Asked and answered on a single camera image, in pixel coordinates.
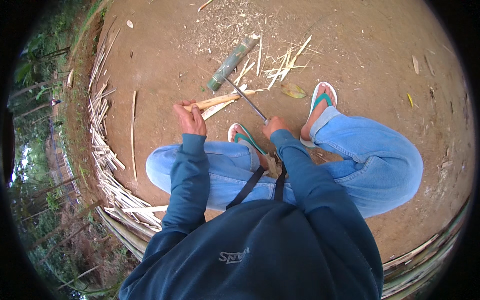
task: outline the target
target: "green flip-flop strap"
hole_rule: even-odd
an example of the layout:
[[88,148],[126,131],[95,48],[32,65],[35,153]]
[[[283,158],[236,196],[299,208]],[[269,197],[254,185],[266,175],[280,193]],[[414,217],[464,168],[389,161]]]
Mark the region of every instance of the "green flip-flop strap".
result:
[[249,138],[249,137],[246,136],[245,134],[241,134],[241,133],[238,133],[238,132],[237,132],[237,134],[235,135],[235,138],[234,138],[234,142],[238,143],[238,142],[239,142],[239,138],[247,141],[250,145],[252,145],[255,149],[257,149],[261,154],[265,155],[265,151],[262,150],[262,149],[257,145],[257,143],[255,143],[254,140],[252,140],[251,138]]
[[332,105],[332,100],[330,99],[330,97],[326,94],[326,93],[323,93],[321,94],[320,96],[317,97],[317,99],[315,100],[315,103],[313,104],[313,109],[315,109],[315,107],[317,107],[317,105],[323,100],[325,99],[327,101],[327,105],[328,106],[333,106]]

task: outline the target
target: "jeans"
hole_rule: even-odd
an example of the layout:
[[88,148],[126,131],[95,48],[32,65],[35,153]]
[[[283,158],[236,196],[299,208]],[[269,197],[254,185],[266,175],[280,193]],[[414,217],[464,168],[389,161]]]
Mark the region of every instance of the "jeans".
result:
[[[417,192],[423,161],[416,147],[398,132],[367,118],[347,117],[327,107],[310,130],[314,144],[343,160],[321,164],[345,187],[364,218],[385,213],[410,200]],[[179,145],[156,149],[147,159],[146,172],[153,184],[170,193],[170,169]],[[210,162],[207,208],[224,211],[260,165],[247,142],[206,142]],[[275,179],[262,176],[244,202],[274,197]],[[283,201],[296,205],[285,180]]]

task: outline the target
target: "hand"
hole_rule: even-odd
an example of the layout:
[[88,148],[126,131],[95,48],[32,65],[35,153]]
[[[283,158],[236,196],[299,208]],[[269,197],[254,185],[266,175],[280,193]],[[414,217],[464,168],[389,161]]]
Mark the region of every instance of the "hand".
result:
[[268,124],[262,127],[262,133],[267,137],[268,140],[270,140],[270,136],[272,135],[272,133],[279,129],[286,129],[290,131],[290,129],[288,129],[287,123],[283,118],[273,116],[269,119]]
[[205,120],[202,118],[202,113],[198,106],[194,105],[192,112],[189,112],[184,108],[184,106],[188,106],[191,103],[195,103],[195,100],[183,100],[173,105],[173,111],[175,111],[175,114],[179,118],[181,131],[182,133],[206,136],[207,125],[205,124]]

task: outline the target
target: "dark blue hoodie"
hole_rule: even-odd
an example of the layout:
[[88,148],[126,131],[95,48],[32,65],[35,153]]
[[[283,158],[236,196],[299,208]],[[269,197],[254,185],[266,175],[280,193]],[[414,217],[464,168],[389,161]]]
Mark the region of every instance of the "dark blue hoodie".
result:
[[271,136],[298,206],[241,203],[205,223],[205,137],[183,135],[163,230],[120,299],[380,299],[383,269],[367,224],[344,188],[290,132]]

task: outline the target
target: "flip-flop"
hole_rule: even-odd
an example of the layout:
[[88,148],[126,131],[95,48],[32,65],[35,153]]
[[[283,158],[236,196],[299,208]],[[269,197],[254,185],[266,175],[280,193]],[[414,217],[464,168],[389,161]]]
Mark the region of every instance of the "flip-flop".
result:
[[[320,88],[320,85],[321,84],[325,84],[326,86],[328,86],[330,88],[330,90],[332,91],[333,93],[333,97],[335,98],[335,105],[332,105],[332,100],[330,99],[330,97],[326,94],[326,93],[323,93],[321,95],[317,95],[318,94],[318,89]],[[338,97],[336,96],[336,91],[335,89],[333,88],[333,86],[331,84],[329,84],[328,82],[325,82],[325,81],[322,81],[320,82],[319,84],[317,84],[317,86],[315,87],[315,91],[313,92],[313,95],[312,95],[312,105],[310,106],[310,114],[308,115],[308,119],[310,119],[310,115],[312,114],[312,111],[313,109],[323,100],[325,99],[327,101],[327,104],[328,106],[333,106],[336,108],[336,105],[338,104]],[[307,148],[315,148],[315,144],[312,143],[311,141],[305,141],[304,139],[302,139],[300,137],[300,142]]]
[[[242,129],[245,131],[247,136],[237,132],[235,137],[233,137],[233,128],[235,127],[235,125],[239,125],[240,127],[242,127]],[[230,128],[228,129],[228,141],[229,142],[232,140],[232,137],[234,138],[234,143],[238,143],[239,138],[241,138],[241,139],[247,141],[255,149],[257,149],[258,152],[260,152],[263,155],[266,155],[266,152],[264,150],[262,150],[259,145],[257,145],[255,140],[252,138],[252,135],[250,134],[250,132],[248,132],[248,130],[242,124],[233,123],[232,126],[230,126]]]

